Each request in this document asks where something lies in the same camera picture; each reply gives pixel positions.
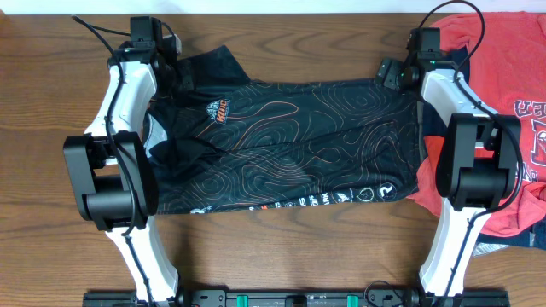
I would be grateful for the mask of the black orange-lined jersey shirt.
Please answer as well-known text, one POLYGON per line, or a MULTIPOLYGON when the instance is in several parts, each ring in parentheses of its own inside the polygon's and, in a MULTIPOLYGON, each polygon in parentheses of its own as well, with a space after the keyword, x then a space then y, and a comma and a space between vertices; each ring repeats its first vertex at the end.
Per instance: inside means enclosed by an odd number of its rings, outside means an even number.
POLYGON ((371 79, 249 78, 226 47, 178 63, 146 151, 161 214, 391 202, 417 190, 419 103, 371 79))

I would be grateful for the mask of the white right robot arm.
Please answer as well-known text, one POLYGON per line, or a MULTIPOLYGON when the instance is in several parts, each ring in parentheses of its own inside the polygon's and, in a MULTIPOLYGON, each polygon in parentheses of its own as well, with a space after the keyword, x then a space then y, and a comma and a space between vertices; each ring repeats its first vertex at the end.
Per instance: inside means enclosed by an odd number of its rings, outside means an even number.
POLYGON ((498 306, 503 291, 466 290, 464 275, 481 229, 520 190, 520 123, 484 104, 458 66, 430 59, 384 59, 377 84, 408 90, 433 107, 447 131, 436 168, 442 209, 419 271, 419 306, 498 306))

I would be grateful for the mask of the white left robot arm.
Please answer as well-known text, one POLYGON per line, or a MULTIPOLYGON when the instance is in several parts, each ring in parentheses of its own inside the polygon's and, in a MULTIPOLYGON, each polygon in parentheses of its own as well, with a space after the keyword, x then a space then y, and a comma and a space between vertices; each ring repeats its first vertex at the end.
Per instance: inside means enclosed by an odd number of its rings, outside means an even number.
POLYGON ((63 154, 80 216, 114 243, 136 291, 87 294, 86 306, 182 306, 180 275, 166 255, 155 214, 159 190, 144 147, 149 103, 174 81, 176 35, 133 35, 111 52, 109 83, 95 118, 69 136, 63 154))

